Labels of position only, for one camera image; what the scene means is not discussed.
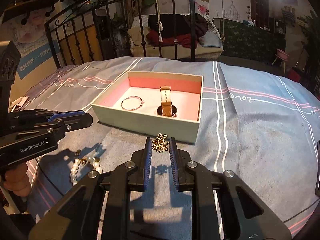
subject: hand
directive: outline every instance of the hand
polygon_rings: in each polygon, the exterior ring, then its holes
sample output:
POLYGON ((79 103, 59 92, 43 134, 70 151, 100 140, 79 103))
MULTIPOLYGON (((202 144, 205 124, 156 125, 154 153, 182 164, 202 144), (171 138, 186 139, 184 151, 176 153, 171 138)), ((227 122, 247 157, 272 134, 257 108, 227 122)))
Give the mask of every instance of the hand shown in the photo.
POLYGON ((31 184, 27 175, 26 163, 19 164, 15 169, 5 173, 4 188, 13 191, 17 196, 26 197, 31 192, 31 184))

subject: pearl bracelet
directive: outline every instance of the pearl bracelet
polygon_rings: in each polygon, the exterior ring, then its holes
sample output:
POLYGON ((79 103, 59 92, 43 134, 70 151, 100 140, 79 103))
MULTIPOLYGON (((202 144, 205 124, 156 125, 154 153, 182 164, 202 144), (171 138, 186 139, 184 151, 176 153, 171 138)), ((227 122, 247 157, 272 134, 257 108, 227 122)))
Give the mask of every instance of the pearl bracelet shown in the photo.
POLYGON ((78 172, 79 165, 82 164, 84 166, 84 165, 86 165, 87 162, 89 162, 97 172, 99 172, 100 174, 103 173, 103 170, 99 165, 98 158, 84 157, 81 160, 76 158, 75 162, 73 163, 73 166, 71 168, 71 173, 70 173, 70 181, 73 186, 78 183, 78 181, 76 180, 76 173, 78 172))

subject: shelf bracket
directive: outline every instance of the shelf bracket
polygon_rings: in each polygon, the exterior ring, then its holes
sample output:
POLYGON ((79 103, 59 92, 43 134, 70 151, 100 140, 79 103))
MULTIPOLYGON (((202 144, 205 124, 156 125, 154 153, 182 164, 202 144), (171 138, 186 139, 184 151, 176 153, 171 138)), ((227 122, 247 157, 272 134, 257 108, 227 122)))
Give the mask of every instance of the shelf bracket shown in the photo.
POLYGON ((26 25, 27 20, 29 19, 29 16, 30 16, 30 12, 27 12, 26 17, 24 17, 24 18, 21 20, 21 24, 22 24, 22 25, 26 25))
POLYGON ((54 12, 54 5, 52 5, 52 9, 50 11, 45 13, 45 16, 49 17, 52 12, 54 12))

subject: wooden shelf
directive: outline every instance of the wooden shelf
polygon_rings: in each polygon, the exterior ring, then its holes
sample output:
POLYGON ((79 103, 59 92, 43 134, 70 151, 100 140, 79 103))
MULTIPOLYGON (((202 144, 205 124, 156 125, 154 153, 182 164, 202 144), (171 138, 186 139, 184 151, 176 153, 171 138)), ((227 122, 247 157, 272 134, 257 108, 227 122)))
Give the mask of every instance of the wooden shelf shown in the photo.
POLYGON ((39 10, 42 8, 52 7, 58 1, 60 0, 30 0, 30 1, 22 2, 20 4, 14 5, 12 7, 7 8, 4 11, 4 17, 2 22, 9 21, 27 12, 39 10))

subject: dark floor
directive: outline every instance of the dark floor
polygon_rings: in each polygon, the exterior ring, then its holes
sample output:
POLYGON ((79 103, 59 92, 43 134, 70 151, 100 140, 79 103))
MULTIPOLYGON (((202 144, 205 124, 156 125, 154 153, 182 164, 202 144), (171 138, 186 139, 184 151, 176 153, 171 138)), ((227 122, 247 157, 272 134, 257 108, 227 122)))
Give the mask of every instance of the dark floor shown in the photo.
POLYGON ((244 59, 239 57, 227 57, 227 56, 220 56, 217 59, 217 61, 230 66, 246 67, 246 68, 251 68, 259 71, 265 71, 276 76, 284 76, 283 70, 280 67, 274 66, 274 65, 268 66, 263 62, 259 62, 259 61, 254 61, 254 60, 244 59))

